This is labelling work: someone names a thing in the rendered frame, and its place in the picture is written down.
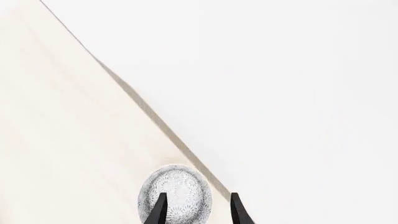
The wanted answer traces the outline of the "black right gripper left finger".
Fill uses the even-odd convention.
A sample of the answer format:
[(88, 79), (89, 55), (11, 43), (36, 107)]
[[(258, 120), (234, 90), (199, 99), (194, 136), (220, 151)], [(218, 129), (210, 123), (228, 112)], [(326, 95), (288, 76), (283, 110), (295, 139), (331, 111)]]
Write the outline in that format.
[(167, 218), (167, 194), (162, 192), (144, 224), (165, 224)]

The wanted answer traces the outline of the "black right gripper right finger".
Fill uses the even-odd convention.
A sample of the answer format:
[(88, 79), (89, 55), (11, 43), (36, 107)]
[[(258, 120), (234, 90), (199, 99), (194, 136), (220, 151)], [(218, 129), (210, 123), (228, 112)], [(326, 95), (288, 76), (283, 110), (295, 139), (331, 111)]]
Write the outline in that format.
[(233, 224), (255, 224), (236, 192), (231, 193), (230, 210)]

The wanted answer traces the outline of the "grey patterned bowl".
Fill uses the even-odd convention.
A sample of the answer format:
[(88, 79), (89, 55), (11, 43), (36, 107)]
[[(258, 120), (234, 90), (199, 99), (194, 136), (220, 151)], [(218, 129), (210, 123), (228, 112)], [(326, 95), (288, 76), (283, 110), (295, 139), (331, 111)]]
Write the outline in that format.
[(137, 199), (142, 222), (161, 193), (167, 194), (165, 224), (206, 224), (208, 221), (213, 204), (212, 191), (198, 171), (187, 166), (169, 165), (151, 173)]

